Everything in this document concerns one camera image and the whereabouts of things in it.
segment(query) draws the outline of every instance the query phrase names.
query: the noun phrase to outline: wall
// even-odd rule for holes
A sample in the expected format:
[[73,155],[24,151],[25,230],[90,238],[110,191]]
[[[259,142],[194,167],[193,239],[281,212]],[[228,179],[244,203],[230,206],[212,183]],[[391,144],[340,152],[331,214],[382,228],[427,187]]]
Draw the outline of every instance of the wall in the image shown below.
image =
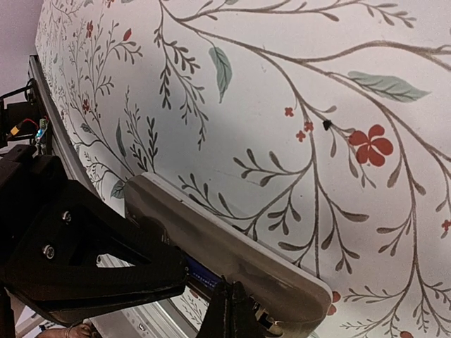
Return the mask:
[[451,1],[46,4],[47,81],[109,205],[166,178],[330,285],[320,337],[451,334]]
[[27,82],[41,7],[42,0],[0,0],[0,95]]

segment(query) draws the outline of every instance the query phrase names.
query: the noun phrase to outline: metal frame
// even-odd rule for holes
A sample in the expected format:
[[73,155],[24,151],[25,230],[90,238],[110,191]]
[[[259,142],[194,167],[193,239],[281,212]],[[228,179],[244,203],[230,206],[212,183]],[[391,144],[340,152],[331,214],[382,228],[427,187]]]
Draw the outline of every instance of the metal frame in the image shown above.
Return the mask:
[[33,315],[28,318],[25,322],[21,323],[16,327],[16,338],[23,338],[31,331],[33,331],[36,327],[40,326],[42,323],[45,323],[45,319],[40,315]]
[[[70,138],[60,118],[58,109],[51,98],[50,89],[37,56],[30,57],[30,71],[28,75],[36,80],[42,103],[51,121],[54,132],[55,154],[63,161],[63,166],[69,178],[80,181],[98,196],[70,143]],[[114,257],[105,258],[105,267],[121,266],[118,260],[115,260]],[[98,318],[92,318],[91,321],[104,338],[194,338],[197,335],[196,330],[178,312],[170,300],[103,315]]]

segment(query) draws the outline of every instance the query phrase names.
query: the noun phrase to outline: green leaf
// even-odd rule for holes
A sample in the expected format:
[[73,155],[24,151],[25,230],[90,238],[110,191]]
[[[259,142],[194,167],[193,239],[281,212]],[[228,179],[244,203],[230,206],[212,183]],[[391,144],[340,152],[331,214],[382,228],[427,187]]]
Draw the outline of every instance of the green leaf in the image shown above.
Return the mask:
[[321,248],[323,250],[327,250],[330,246],[330,243],[332,243],[332,239],[333,239],[333,234],[334,234],[334,230],[332,230],[330,232],[330,234],[326,237],[326,239],[323,241],[323,243],[321,244]]
[[348,75],[362,89],[393,101],[410,103],[430,94],[395,76],[371,75],[355,71],[349,72]]
[[121,152],[121,155],[125,157],[125,147],[124,143],[122,142],[122,132],[121,132],[121,120],[118,122],[118,127],[116,129],[116,141],[118,142],[119,151]]
[[398,177],[400,176],[400,172],[401,172],[401,165],[402,165],[402,161],[400,158],[400,162],[397,164],[395,170],[393,171],[392,175],[390,175],[390,177],[388,178],[387,181],[387,187],[388,188],[392,188],[395,186]]
[[265,187],[269,183],[269,181],[271,179],[273,179],[275,176],[276,175],[269,175],[269,176],[263,177],[260,181],[260,187]]
[[390,247],[390,245],[383,245],[381,246],[381,248],[378,250],[378,253],[383,253],[385,250],[387,250]]
[[282,210],[282,211],[275,211],[275,212],[273,212],[273,213],[269,213],[269,214],[268,214],[268,218],[279,218],[279,217],[281,217],[284,213],[285,213],[284,210]]
[[334,157],[337,153],[337,142],[335,138],[333,138],[332,148],[330,148],[330,157]]
[[301,215],[293,207],[291,208],[291,214],[293,216],[293,219],[296,222],[300,222],[301,221]]
[[378,234],[390,234],[391,232],[396,231],[396,227],[378,227],[377,232]]
[[276,156],[272,151],[269,152],[269,158],[271,159],[271,161],[273,161],[274,165],[275,165],[277,168],[281,169],[282,171],[285,171],[285,170],[282,168],[282,166],[280,165],[279,159],[277,158],[277,156]]
[[255,160],[255,156],[254,156],[254,153],[252,152],[252,150],[251,150],[251,149],[247,149],[247,150],[246,150],[246,153],[247,153],[247,156],[249,157],[249,160],[251,160],[251,162],[252,162],[256,167],[258,167],[257,161]]
[[204,9],[205,7],[210,6],[213,3],[213,0],[209,0],[208,2],[206,2],[200,9],[198,12],[200,12],[202,9]]
[[296,246],[290,243],[285,243],[285,242],[279,242],[279,247],[282,250],[286,250],[286,251],[301,251],[304,247],[302,246]]
[[228,207],[226,199],[224,199],[224,196],[222,195],[222,193],[220,193],[220,192],[218,193],[218,198],[219,198],[219,201],[221,202],[222,206],[224,207],[224,209],[226,209],[229,214],[233,215],[232,211]]
[[82,128],[82,130],[83,130],[84,132],[88,132],[88,133],[92,134],[91,128],[90,128],[89,125],[87,125],[86,123],[82,123],[82,125],[80,126],[80,128]]
[[334,111],[337,111],[337,106],[331,106],[327,111],[324,111],[323,113],[333,113]]
[[446,205],[446,200],[444,200],[442,203],[440,203],[437,208],[435,208],[435,211],[438,213],[440,210],[443,209],[443,207]]
[[319,12],[319,13],[323,14],[325,17],[327,17],[327,19],[335,21],[336,23],[338,21],[340,21],[340,19],[336,15],[333,15],[333,14],[330,14],[330,13],[327,13],[327,12]]
[[216,81],[219,89],[219,103],[222,103],[224,94],[232,80],[232,66],[228,57],[219,47],[211,47],[209,50],[211,60],[216,67]]
[[241,168],[246,168],[245,164],[239,158],[234,157],[233,162],[238,164]]
[[282,220],[279,220],[277,223],[268,226],[268,230],[274,231],[275,229],[277,229],[280,226],[281,223],[282,223]]
[[349,255],[349,257],[351,257],[353,259],[360,259],[360,255],[359,254],[357,254],[357,253],[355,253],[353,251],[349,251],[349,250],[346,250],[346,252]]
[[205,193],[205,197],[208,197],[208,195],[209,195],[209,185],[207,183],[204,183],[204,193]]
[[345,264],[345,257],[344,256],[341,258],[341,260],[335,266],[335,271],[340,271],[341,269],[343,269],[343,264]]
[[359,178],[359,173],[357,172],[357,168],[355,167],[355,165],[351,161],[351,157],[348,158],[348,162],[349,162],[350,171],[352,173],[352,176],[354,176],[355,178]]
[[393,8],[393,7],[397,7],[397,4],[380,4],[376,6],[376,8]]
[[341,214],[352,222],[365,222],[369,216],[362,213],[348,213],[347,211],[340,210]]
[[250,174],[252,172],[252,170],[246,170],[241,174],[241,178],[242,179],[246,179],[246,177],[248,176],[248,174]]
[[422,196],[426,195],[426,190],[416,180],[414,180],[414,187],[420,193],[420,195],[422,195]]
[[122,180],[117,181],[113,186],[113,189],[111,190],[111,197],[114,197],[115,199],[124,198],[124,182]]

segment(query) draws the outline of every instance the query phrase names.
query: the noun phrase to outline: screw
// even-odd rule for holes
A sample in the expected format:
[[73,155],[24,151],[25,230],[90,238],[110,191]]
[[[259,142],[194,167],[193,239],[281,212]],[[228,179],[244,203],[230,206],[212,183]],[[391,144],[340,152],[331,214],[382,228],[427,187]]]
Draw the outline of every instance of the screw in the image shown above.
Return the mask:
[[64,211],[63,213],[63,221],[69,224],[72,221],[72,216],[68,211]]
[[47,259],[51,260],[55,257],[55,249],[51,245],[46,245],[42,249],[42,253],[47,257]]

